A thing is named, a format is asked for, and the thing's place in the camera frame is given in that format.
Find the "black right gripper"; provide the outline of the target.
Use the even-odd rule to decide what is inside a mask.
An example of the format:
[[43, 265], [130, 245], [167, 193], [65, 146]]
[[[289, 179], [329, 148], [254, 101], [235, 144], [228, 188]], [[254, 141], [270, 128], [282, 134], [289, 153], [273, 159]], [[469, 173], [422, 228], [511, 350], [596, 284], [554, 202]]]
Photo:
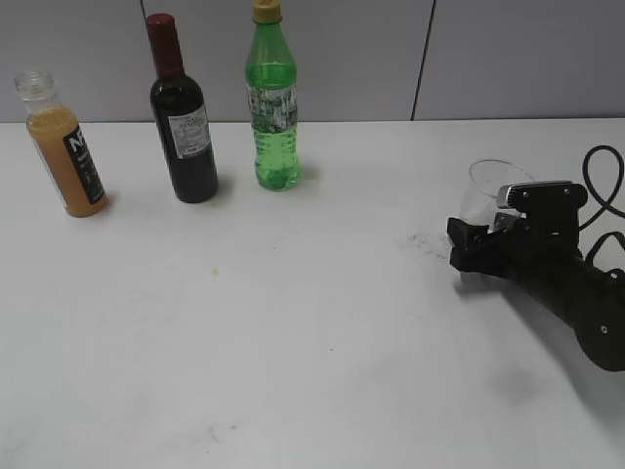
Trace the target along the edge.
[[[579, 210], [587, 190], [575, 183], [557, 196], [530, 200], [500, 234], [496, 246], [511, 257], [513, 279], [574, 331], [586, 356], [611, 372], [624, 369], [624, 274], [603, 272], [578, 249]], [[462, 273], [491, 274], [493, 249], [475, 246], [488, 225], [450, 217], [450, 265]]]

